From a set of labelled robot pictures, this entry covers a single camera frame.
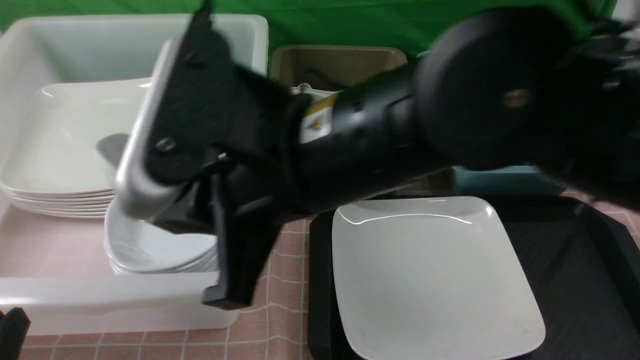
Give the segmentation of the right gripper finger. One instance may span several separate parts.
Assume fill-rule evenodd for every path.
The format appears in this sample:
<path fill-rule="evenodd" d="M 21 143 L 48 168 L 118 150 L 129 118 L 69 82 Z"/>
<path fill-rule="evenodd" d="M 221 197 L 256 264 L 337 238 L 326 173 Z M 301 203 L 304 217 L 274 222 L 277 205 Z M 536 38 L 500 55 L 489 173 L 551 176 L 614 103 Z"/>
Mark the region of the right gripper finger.
<path fill-rule="evenodd" d="M 244 309 L 253 303 L 288 204 L 277 182 L 243 166 L 213 165 L 207 174 L 219 273 L 217 283 L 203 290 L 201 302 L 222 310 Z"/>

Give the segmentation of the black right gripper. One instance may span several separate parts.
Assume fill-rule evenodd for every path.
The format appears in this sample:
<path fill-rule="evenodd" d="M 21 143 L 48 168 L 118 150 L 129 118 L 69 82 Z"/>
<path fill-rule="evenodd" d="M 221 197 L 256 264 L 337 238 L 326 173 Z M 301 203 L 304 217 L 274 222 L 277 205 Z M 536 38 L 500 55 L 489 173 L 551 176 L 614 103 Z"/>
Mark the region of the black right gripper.
<path fill-rule="evenodd" d="M 179 38 L 151 128 L 146 169 L 162 185 L 185 187 L 149 220 L 174 232 L 213 234 L 208 169 L 236 166 L 278 183 L 287 203 L 282 222 L 290 223 L 302 199 L 293 150 L 306 96 L 237 64 L 214 28 L 214 9 L 213 0 L 204 0 Z"/>

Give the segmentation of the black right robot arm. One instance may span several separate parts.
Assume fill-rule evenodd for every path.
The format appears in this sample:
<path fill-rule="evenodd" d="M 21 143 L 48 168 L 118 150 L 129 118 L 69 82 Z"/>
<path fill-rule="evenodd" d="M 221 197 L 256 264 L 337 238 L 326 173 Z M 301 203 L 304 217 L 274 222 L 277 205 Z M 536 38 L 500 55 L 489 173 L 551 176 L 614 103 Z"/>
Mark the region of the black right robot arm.
<path fill-rule="evenodd" d="M 131 217 L 217 236 L 202 303 L 252 304 L 284 224 L 398 189 L 448 167 L 524 162 L 595 199 L 639 210 L 639 2 L 629 19 L 574 5 L 577 39 L 544 6 L 495 7 L 444 32 L 427 55 L 329 99 L 319 135 L 310 95 L 236 64 L 197 9 L 150 92 L 142 169 L 168 200 Z"/>

